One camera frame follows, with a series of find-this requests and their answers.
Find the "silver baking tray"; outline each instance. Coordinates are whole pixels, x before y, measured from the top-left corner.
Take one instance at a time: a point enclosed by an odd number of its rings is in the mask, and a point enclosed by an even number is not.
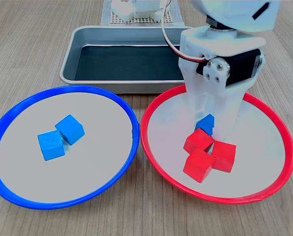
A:
[[[167,27],[166,34],[178,47],[181,32],[190,28]],[[165,42],[161,27],[75,29],[60,79],[70,85],[92,85],[116,94],[162,93],[184,84],[178,56]]]

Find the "wooden table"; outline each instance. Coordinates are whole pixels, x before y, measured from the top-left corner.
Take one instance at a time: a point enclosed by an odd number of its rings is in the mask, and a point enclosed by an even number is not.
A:
[[[205,24],[181,1],[187,26]],[[59,70],[72,31],[99,25],[103,1],[0,0],[0,118],[23,99],[63,86]],[[249,93],[268,104],[293,136],[293,1],[281,3],[267,39],[267,65]],[[122,96],[139,121],[154,96]],[[293,236],[293,175],[281,191],[252,205],[201,201],[173,187],[153,168],[142,146],[127,173],[109,190],[71,208],[37,211],[0,196],[0,236]]]

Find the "screw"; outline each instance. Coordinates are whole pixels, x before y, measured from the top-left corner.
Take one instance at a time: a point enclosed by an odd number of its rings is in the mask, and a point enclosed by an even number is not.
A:
[[[218,65],[217,65],[217,69],[218,69],[218,70],[222,70],[222,69],[223,69],[222,64],[218,64]]]

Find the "white 3d-printed part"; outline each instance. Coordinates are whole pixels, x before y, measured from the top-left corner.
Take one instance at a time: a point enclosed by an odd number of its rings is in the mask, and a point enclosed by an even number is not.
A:
[[[157,23],[162,20],[164,4],[166,4],[166,1],[113,0],[111,3],[111,11],[124,23],[131,23],[135,19],[150,19],[151,23]]]
[[[180,51],[192,57],[204,55],[210,60],[216,56],[230,57],[258,49],[265,43],[265,39],[261,37],[234,30],[213,31],[209,27],[199,27],[181,33]],[[196,72],[198,63],[180,58],[179,68],[185,80],[195,123],[212,114],[215,117],[213,138],[219,141],[225,138],[234,126],[245,92],[254,85],[265,62],[262,55],[262,63],[254,77],[226,87],[227,75],[216,68],[220,61],[215,61],[211,68],[204,67],[203,74],[210,75],[210,79],[207,79]]]

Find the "red cube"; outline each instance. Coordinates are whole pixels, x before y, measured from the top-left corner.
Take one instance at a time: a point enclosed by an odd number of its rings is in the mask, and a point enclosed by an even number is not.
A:
[[[230,173],[235,161],[236,146],[219,141],[214,142],[212,156],[215,162],[213,169]]]
[[[188,157],[184,173],[199,183],[202,183],[212,169],[215,158],[200,149],[194,150]]]
[[[202,129],[197,129],[190,135],[184,145],[184,150],[191,154],[195,149],[208,151],[214,143],[214,139],[205,133]]]

